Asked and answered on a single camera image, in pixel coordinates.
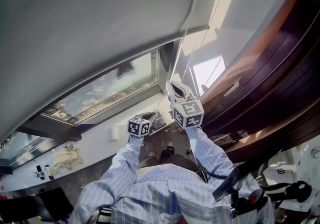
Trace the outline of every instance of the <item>white cube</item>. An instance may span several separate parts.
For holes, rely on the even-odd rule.
[[[173,108],[173,119],[183,129],[202,124],[204,109],[200,100],[173,104]]]
[[[148,135],[150,130],[150,121],[139,117],[133,117],[128,120],[126,130],[129,134],[138,137]]]

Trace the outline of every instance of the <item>blue striped sleeve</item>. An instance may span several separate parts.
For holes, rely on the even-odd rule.
[[[273,224],[275,223],[275,211],[272,207],[270,198],[266,205],[260,210],[259,220],[261,224]]]
[[[233,164],[222,148],[214,144],[199,127],[187,128],[194,156],[210,173],[227,176],[233,169]]]
[[[86,185],[70,217],[71,224],[86,224],[102,206],[112,206],[121,191],[135,183],[143,137],[132,136],[112,159],[112,165],[98,180]]]

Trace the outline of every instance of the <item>cable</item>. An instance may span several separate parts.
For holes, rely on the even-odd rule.
[[[214,173],[209,173],[201,164],[199,164],[199,167],[200,167],[201,171],[203,171],[206,175],[209,175],[209,176],[214,177],[216,179],[224,180],[225,178],[227,178],[227,176],[225,176],[225,175],[217,175]]]
[[[220,3],[220,0],[218,0],[217,3],[216,3],[215,10],[213,11],[213,13],[212,13],[212,15],[211,15],[211,17],[210,17],[210,20],[209,20],[209,25],[211,25],[211,22],[212,22],[212,20],[213,20],[213,17],[214,17],[215,14],[216,14],[216,10],[217,10],[217,8],[218,8],[219,3]],[[206,39],[206,36],[207,36],[208,31],[209,31],[209,30],[206,30],[206,33],[204,34],[204,37],[203,37],[203,40],[202,40],[202,43],[201,43],[200,48],[201,48],[202,45],[204,44],[204,40]],[[184,79],[184,77],[185,77],[185,74],[186,74],[186,72],[187,72],[186,70],[187,70],[188,67],[189,67],[189,64],[190,64],[192,55],[193,55],[193,53],[194,53],[196,44],[197,44],[197,42],[198,42],[198,39],[199,39],[199,34],[198,34],[198,37],[196,38],[196,41],[195,41],[195,44],[194,44],[194,46],[193,46],[192,52],[191,52],[191,54],[190,54],[190,58],[189,58],[189,60],[188,60],[188,63],[186,64],[185,71],[184,71],[184,73],[183,73],[181,82],[183,81],[183,79]]]
[[[163,100],[165,97],[166,97],[166,95],[164,95],[163,98],[161,98],[160,102],[159,102],[158,105],[156,106],[156,109],[155,109],[156,111],[158,110],[158,107],[159,107],[160,103],[162,102],[162,100]]]
[[[213,73],[215,72],[215,70],[216,70],[216,68],[218,67],[218,65],[219,65],[219,63],[220,63],[221,60],[222,60],[222,56],[220,57],[219,62],[216,64],[216,66],[215,66],[215,68],[214,68],[214,71],[211,73],[209,79],[208,79],[208,80],[206,81],[206,83],[204,84],[205,86],[207,86],[208,81],[210,80],[211,76],[212,76]]]
[[[197,161],[197,158],[194,156],[194,154],[193,154],[193,158],[194,158],[194,161],[195,161],[196,165],[199,167],[200,172],[202,173],[202,176],[203,176],[203,178],[204,178],[204,182],[205,182],[205,183],[208,183],[208,177],[205,175],[204,171],[203,171],[202,168],[200,167],[200,165],[199,165],[199,163],[198,163],[198,161]]]
[[[191,4],[191,12],[190,12],[190,15],[188,17],[188,22],[187,22],[187,26],[186,26],[186,29],[185,29],[185,33],[183,34],[183,37],[182,37],[182,41],[180,43],[180,46],[179,46],[179,49],[178,49],[178,52],[177,52],[177,56],[176,56],[176,59],[175,59],[175,64],[173,66],[173,70],[172,70],[172,74],[171,74],[171,78],[170,78],[170,82],[172,81],[172,78],[174,76],[174,73],[175,73],[175,70],[176,70],[176,67],[177,67],[177,63],[178,63],[178,60],[179,60],[179,57],[180,57],[180,54],[181,54],[181,50],[182,50],[182,45],[184,43],[184,40],[185,40],[185,37],[187,35],[187,32],[188,32],[188,29],[189,29],[189,25],[190,25],[190,21],[191,21],[191,17],[192,17],[192,14],[194,12],[194,9],[195,9],[195,5],[196,5],[196,1],[197,0],[193,0],[192,1],[192,4]]]

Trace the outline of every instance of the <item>striped shirt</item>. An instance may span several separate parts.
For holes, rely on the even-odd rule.
[[[225,152],[196,127],[186,130],[193,154],[211,173],[227,176],[233,169]],[[70,217],[71,224],[95,223],[101,207],[111,208],[111,223],[174,224],[182,216],[192,223],[273,224],[270,200],[260,210],[232,219],[230,196],[216,202],[212,196],[222,180],[209,178],[204,183],[197,174],[178,166],[154,168],[137,176],[143,138],[132,137],[119,150],[111,167],[100,180],[85,186]],[[238,186],[240,197],[247,198],[259,189],[249,175]]]

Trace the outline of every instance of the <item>white wall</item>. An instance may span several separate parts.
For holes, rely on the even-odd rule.
[[[269,185],[304,181],[312,186],[310,197],[303,203],[285,200],[280,207],[300,212],[320,214],[320,153],[313,158],[311,150],[320,148],[320,135],[301,145],[280,152],[263,173]]]
[[[83,164],[74,162],[72,164],[73,169],[71,171],[67,169],[61,169],[59,174],[55,178],[60,178],[65,175],[76,172],[84,167],[93,165],[113,154],[117,153],[119,149],[123,148],[128,142],[128,134],[126,133],[127,119],[138,113],[154,111],[161,101],[158,110],[164,116],[167,124],[173,120],[169,114],[170,107],[169,101],[162,93],[158,93],[150,97],[149,99],[137,104],[136,106],[116,115],[115,117],[101,123],[100,125],[90,129],[83,133],[82,140],[78,141],[79,155],[83,159]],[[118,132],[118,139],[108,137],[110,134],[109,129],[116,129]],[[64,143],[55,148],[56,151],[65,147],[67,143]],[[11,192],[16,190],[25,189],[35,185],[49,182],[48,176],[45,180],[34,177],[36,172],[36,166],[40,165],[44,170],[45,165],[52,165],[52,152],[47,152],[34,161],[30,161],[20,168],[13,171],[13,175],[3,176],[0,180],[0,186],[3,186],[1,192]]]

